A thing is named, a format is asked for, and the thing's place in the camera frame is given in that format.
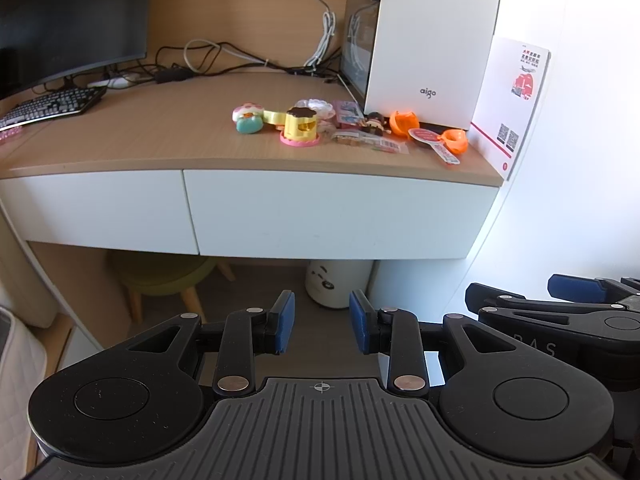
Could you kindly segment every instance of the qr code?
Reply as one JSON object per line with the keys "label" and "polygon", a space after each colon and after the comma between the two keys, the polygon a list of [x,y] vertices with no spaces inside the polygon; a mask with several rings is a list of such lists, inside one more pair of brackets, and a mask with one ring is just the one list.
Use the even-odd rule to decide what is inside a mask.
{"label": "qr code", "polygon": [[508,126],[505,126],[504,124],[500,125],[500,131],[498,132],[498,140],[501,143],[505,143],[505,141],[507,140],[507,134],[509,133],[509,128]]}
{"label": "qr code", "polygon": [[516,149],[516,145],[518,144],[518,139],[520,136],[511,130],[509,132],[509,139],[507,139],[507,150],[514,151]]}

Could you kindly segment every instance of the green stool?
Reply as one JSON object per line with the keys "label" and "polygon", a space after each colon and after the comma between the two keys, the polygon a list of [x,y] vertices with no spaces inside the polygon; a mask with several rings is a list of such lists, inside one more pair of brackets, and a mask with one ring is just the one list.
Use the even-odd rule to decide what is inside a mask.
{"label": "green stool", "polygon": [[142,322],[142,295],[168,296],[180,294],[188,312],[199,314],[206,323],[196,292],[196,285],[218,266],[232,282],[235,276],[226,262],[213,256],[193,254],[110,251],[109,261],[120,282],[129,291],[131,317]]}

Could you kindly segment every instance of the bed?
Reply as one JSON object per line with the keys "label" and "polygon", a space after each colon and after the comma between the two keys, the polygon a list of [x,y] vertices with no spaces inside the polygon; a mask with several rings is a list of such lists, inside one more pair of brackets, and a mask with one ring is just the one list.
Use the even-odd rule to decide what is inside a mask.
{"label": "bed", "polygon": [[44,347],[14,314],[0,306],[0,479],[27,473],[29,397],[43,380]]}

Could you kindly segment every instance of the white trash bin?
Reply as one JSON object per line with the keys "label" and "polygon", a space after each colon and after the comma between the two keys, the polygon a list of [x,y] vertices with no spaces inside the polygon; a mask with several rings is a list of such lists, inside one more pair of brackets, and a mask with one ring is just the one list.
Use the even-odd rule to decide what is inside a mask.
{"label": "white trash bin", "polygon": [[349,294],[366,290],[373,260],[312,260],[306,268],[309,296],[328,308],[348,308]]}

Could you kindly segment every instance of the wooden cabinet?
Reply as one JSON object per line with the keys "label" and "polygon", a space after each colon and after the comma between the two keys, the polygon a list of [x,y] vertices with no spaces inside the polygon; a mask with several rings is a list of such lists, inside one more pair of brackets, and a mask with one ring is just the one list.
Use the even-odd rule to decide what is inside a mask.
{"label": "wooden cabinet", "polygon": [[465,258],[497,187],[294,171],[188,170],[201,254]]}
{"label": "wooden cabinet", "polygon": [[0,199],[24,240],[198,253],[179,170],[9,178]]}

